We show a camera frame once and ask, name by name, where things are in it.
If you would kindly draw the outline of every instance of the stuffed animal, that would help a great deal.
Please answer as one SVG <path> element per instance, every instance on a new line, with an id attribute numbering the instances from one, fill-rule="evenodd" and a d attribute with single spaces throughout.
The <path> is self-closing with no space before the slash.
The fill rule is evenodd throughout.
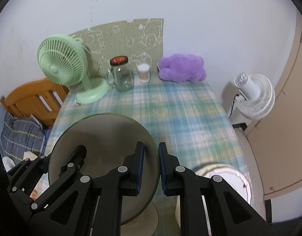
<path id="1" fill-rule="evenodd" d="M 174 82 L 204 80 L 207 76 L 202 57 L 192 54 L 174 54 L 158 61 L 159 77 Z"/>

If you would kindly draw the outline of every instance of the white wall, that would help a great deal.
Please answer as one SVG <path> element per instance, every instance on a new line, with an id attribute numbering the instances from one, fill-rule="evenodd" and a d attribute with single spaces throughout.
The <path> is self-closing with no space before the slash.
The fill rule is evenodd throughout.
<path id="1" fill-rule="evenodd" d="M 302 216 L 302 187 L 271 199 L 272 222 L 282 222 Z"/>
<path id="2" fill-rule="evenodd" d="M 290 0 L 10 0 L 0 14 L 0 96 L 43 78 L 36 52 L 49 35 L 135 18 L 164 18 L 164 55 L 202 56 L 207 80 L 229 112 L 236 91 L 230 83 L 241 71 L 277 83 L 296 9 Z M 232 122 L 242 122 L 235 113 Z"/>

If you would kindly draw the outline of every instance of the wooden chair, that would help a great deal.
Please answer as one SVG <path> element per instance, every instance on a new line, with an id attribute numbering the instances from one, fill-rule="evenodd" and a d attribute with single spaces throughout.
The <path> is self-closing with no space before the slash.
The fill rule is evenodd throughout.
<path id="1" fill-rule="evenodd" d="M 61 108 L 54 95 L 57 93 L 63 102 L 69 92 L 68 88 L 55 84 L 48 78 L 25 83 L 14 89 L 7 98 L 0 99 L 3 107 L 11 114 L 22 117 L 30 117 L 31 114 L 50 128 Z M 51 111 L 42 102 L 42 99 L 50 107 Z"/>

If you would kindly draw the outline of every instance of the black jar lid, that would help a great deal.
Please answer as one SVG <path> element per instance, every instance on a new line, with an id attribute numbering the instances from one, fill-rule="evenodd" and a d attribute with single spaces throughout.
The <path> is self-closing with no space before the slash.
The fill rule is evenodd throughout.
<path id="1" fill-rule="evenodd" d="M 128 57 L 127 56 L 116 56 L 112 58 L 109 63 L 111 66 L 121 66 L 123 64 L 128 63 Z"/>

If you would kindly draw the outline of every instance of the glass jar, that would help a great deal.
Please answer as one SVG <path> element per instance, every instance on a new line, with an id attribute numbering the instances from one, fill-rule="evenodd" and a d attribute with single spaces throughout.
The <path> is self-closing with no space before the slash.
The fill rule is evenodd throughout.
<path id="1" fill-rule="evenodd" d="M 110 86 L 116 86 L 122 92 L 133 88 L 132 72 L 128 65 L 127 56 L 117 56 L 109 61 L 111 67 L 106 74 Z"/>

